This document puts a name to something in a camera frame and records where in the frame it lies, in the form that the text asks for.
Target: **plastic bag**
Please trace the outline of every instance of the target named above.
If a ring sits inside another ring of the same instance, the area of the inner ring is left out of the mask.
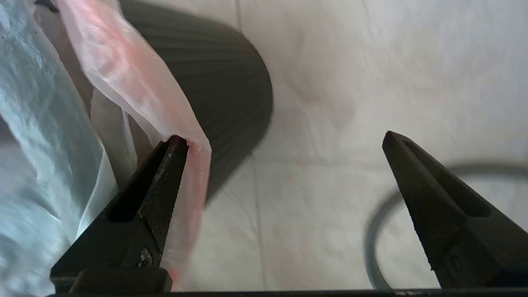
[[[174,284],[197,236],[211,146],[163,60],[123,18],[115,0],[54,1],[85,75],[156,145],[172,135],[189,151],[168,231],[162,267]]]
[[[115,195],[116,182],[26,1],[0,0],[0,36],[0,295],[47,295],[49,269]]]

